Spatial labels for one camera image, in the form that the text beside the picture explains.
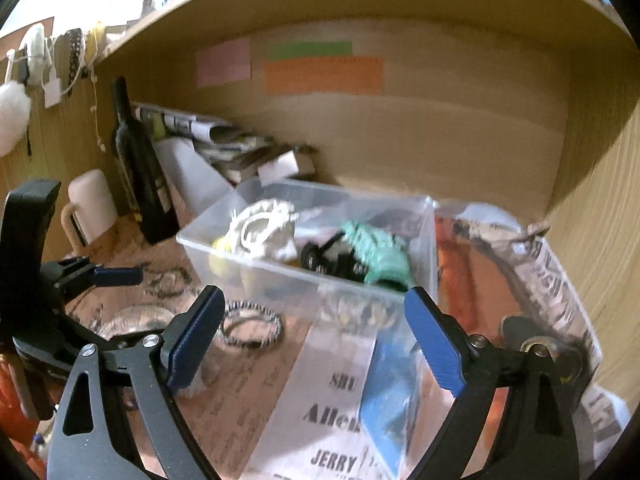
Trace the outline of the white drawstring cloth bag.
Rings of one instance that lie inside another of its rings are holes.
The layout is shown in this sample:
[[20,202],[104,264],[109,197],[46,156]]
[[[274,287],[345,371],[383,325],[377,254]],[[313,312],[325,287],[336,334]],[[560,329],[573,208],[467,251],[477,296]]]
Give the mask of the white drawstring cloth bag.
[[253,260],[291,262],[298,258],[295,227],[298,214],[286,200],[258,200],[232,210],[227,232],[212,247]]

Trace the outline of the teal knitted cloth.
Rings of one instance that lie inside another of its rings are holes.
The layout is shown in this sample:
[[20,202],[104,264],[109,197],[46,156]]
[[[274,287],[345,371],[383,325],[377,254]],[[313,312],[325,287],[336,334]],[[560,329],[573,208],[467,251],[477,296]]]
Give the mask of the teal knitted cloth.
[[343,222],[341,230],[355,259],[366,269],[364,284],[398,292],[413,285],[408,243],[402,237],[355,220]]

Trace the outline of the white mug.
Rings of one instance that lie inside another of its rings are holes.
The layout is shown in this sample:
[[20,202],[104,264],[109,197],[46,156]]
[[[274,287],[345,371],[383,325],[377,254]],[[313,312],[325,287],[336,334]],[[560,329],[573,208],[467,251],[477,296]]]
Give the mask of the white mug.
[[114,226],[118,219],[114,198],[102,170],[76,177],[67,188],[68,203],[61,226],[75,255]]

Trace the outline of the dark wine bottle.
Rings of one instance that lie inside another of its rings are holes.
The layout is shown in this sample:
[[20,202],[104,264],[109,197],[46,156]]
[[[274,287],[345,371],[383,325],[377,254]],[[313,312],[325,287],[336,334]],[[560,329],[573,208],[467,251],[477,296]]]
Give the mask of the dark wine bottle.
[[112,152],[129,207],[146,242],[163,242],[179,231],[177,213],[153,144],[144,125],[134,117],[126,79],[111,85],[115,112]]

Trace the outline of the clear plastic box lid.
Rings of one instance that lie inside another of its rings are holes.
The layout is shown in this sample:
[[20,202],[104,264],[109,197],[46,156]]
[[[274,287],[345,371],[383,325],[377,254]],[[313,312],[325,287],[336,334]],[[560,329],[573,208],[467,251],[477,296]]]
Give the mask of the clear plastic box lid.
[[156,142],[154,150],[167,179],[193,217],[233,190],[232,184],[195,151],[191,141],[172,136]]

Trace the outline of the stack of newspapers and magazines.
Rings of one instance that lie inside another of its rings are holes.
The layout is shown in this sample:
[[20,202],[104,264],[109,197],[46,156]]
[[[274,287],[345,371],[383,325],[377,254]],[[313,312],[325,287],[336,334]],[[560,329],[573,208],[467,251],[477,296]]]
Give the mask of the stack of newspapers and magazines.
[[132,110],[137,120],[151,130],[154,142],[187,140],[196,154],[233,184],[254,177],[259,166],[280,152],[272,136],[245,130],[219,117],[148,103],[134,103]]

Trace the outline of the white fluffy pompom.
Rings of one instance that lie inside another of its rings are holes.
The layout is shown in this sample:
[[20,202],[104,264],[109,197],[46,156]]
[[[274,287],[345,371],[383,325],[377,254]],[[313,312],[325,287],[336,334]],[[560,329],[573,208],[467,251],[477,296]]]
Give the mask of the white fluffy pompom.
[[9,155],[24,136],[32,100],[18,81],[2,84],[0,91],[0,156]]

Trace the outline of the white folded card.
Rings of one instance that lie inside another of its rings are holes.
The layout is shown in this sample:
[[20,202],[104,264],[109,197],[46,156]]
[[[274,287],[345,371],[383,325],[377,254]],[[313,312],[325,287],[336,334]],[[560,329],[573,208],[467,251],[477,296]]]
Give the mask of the white folded card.
[[288,151],[259,166],[257,174],[262,185],[270,185],[285,179],[312,177],[316,167],[308,154]]

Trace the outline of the clear plastic storage box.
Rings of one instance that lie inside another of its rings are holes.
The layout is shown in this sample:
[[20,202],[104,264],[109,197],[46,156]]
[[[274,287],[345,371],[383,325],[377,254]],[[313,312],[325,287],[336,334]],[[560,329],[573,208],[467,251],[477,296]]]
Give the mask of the clear plastic storage box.
[[[267,198],[286,200],[295,207],[296,260],[253,260],[212,247],[227,232],[232,210]],[[229,300],[247,300],[347,333],[410,338],[404,315],[406,292],[363,283],[366,269],[341,230],[348,220],[402,237],[408,243],[411,287],[422,286],[436,294],[435,203],[424,195],[375,194],[296,180],[262,185],[253,178],[208,207],[179,232],[177,240],[202,283],[218,286]]]

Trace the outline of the pink paper note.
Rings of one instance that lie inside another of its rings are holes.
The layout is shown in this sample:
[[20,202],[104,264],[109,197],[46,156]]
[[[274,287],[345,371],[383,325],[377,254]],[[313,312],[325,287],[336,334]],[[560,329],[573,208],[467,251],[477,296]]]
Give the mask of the pink paper note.
[[250,38],[225,41],[196,54],[196,86],[206,88],[249,80],[252,76]]

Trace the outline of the green paper note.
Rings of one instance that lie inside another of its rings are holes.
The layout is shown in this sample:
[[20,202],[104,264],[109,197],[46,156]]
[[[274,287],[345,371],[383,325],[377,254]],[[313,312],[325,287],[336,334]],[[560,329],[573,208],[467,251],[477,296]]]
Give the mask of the green paper note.
[[351,55],[352,42],[348,40],[287,42],[286,44],[273,44],[267,51],[269,61]]

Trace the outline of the orange paper note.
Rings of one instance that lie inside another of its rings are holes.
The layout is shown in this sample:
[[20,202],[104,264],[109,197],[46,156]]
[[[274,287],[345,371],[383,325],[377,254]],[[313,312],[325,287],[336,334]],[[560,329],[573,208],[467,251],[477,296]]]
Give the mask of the orange paper note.
[[264,79],[270,96],[318,92],[382,96],[384,61],[352,55],[274,61],[264,65]]

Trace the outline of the wooden shelf unit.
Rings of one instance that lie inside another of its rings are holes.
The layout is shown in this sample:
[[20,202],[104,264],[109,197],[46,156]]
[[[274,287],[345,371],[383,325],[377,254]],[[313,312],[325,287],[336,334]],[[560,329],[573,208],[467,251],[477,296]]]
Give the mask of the wooden shelf unit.
[[175,0],[36,120],[1,183],[114,169],[110,83],[317,151],[319,177],[548,221],[576,280],[639,255],[639,51],[598,0]]

